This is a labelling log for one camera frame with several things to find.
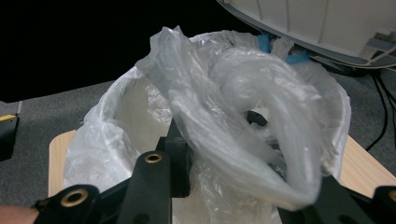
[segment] person's hand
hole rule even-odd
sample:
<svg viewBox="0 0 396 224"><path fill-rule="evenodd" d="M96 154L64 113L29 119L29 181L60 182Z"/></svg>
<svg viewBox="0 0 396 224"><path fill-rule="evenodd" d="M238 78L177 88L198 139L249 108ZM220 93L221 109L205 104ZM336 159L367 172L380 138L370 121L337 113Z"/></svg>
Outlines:
<svg viewBox="0 0 396 224"><path fill-rule="evenodd" d="M38 211L32 208L0 205L2 224L34 224Z"/></svg>

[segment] blue tape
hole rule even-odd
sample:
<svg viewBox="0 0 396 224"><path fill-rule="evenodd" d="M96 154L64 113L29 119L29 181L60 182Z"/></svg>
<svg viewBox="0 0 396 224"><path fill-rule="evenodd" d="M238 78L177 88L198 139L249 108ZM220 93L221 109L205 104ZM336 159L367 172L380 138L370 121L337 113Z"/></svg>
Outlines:
<svg viewBox="0 0 396 224"><path fill-rule="evenodd" d="M269 35L257 35L259 42L259 48L261 51L269 53L270 52L270 37Z"/></svg>
<svg viewBox="0 0 396 224"><path fill-rule="evenodd" d="M302 51L299 54L293 54L289 55L285 62L288 64L297 64L297 63L304 63L304 62L309 62L312 61L311 58L308 56L308 53L306 50Z"/></svg>

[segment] black cable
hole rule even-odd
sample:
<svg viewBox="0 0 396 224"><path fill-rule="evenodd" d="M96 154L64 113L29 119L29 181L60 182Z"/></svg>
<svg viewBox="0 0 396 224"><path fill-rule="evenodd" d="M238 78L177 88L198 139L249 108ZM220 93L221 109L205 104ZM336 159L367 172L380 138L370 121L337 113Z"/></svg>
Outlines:
<svg viewBox="0 0 396 224"><path fill-rule="evenodd" d="M396 114L396 99L395 97L391 94L390 91L388 91L388 88L385 86L384 81L382 80L381 76L377 77L379 84L381 85L382 89L385 91L385 94L387 95L390 108L392 109L392 124L393 124L393 138L394 138L394 145L395 145L395 150L396 150L396 120L395 120L395 114Z"/></svg>
<svg viewBox="0 0 396 224"><path fill-rule="evenodd" d="M375 72L372 75L376 90L378 91L379 97L381 98L382 106L384 107L384 112L385 112L384 113L384 126L382 127L381 134L374 140L374 142L370 146L368 146L366 148L366 151L369 151L377 142L379 142L379 140L381 140L381 138L385 134L385 131L388 128L388 109L387 109L387 105L385 104L384 96L382 95L382 92L381 92L381 90L379 89L379 86L378 86L377 79L378 79L379 76L380 76L380 72L379 71Z"/></svg>
<svg viewBox="0 0 396 224"><path fill-rule="evenodd" d="M351 66L337 64L337 66L339 67L339 69L337 69L335 67L327 65L326 63L320 62L315 58L311 58L311 60L315 63L320 63L322 67L326 69L326 71L345 77L365 77L369 73L369 70L364 68L355 68Z"/></svg>

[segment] bolt hole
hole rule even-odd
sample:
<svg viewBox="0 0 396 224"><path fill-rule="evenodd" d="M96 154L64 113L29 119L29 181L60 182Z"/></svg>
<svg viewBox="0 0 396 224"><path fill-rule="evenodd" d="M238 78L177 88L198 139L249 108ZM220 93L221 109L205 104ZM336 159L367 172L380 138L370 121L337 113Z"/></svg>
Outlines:
<svg viewBox="0 0 396 224"><path fill-rule="evenodd" d="M389 192L389 197L394 201L394 202L396 202L396 190L394 189L394 190L391 190L390 192Z"/></svg>
<svg viewBox="0 0 396 224"><path fill-rule="evenodd" d="M85 189L75 189L62 197L63 207L73 207L83 203L88 198L88 191Z"/></svg>
<svg viewBox="0 0 396 224"><path fill-rule="evenodd" d="M145 158L146 162L148 162L148 163L155 163L155 162L158 162L158 161L160 161L162 159L163 159L163 156L161 156L160 154L157 154L157 153L149 154Z"/></svg>

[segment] plastic wrap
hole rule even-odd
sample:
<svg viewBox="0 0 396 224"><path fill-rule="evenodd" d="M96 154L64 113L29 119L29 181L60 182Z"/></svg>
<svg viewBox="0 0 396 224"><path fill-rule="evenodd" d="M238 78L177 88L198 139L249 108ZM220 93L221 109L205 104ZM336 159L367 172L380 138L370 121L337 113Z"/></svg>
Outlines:
<svg viewBox="0 0 396 224"><path fill-rule="evenodd" d="M189 40L178 28L152 37L150 55L116 80L77 130L64 187L93 184L103 191L128 178L136 158L155 148L174 118L194 150L191 195L173 200L175 224L276 224L276 205L295 210L312 203L321 175L340 170L332 148L344 148L348 98L337 83L326 88L330 79L301 77L302 67L297 73L258 51L255 38L221 31ZM268 127L248 125L244 111L251 108L265 111ZM274 141L281 150L271 148Z"/></svg>
<svg viewBox="0 0 396 224"><path fill-rule="evenodd" d="M292 40L289 40L284 36L280 37L274 41L271 54L274 54L281 60L285 61L288 58L289 52L293 46L294 42Z"/></svg>
<svg viewBox="0 0 396 224"><path fill-rule="evenodd" d="M326 111L314 87L276 56L252 48L225 50L212 59L208 74L179 29L163 28L150 45L149 56L136 67L168 100L191 148L224 181L289 210L315 201L320 158L324 151L332 155L333 146L322 131ZM246 101L247 107L239 106ZM270 108L272 130L287 164L286 182L268 165L275 161L274 151L242 116L259 105Z"/></svg>

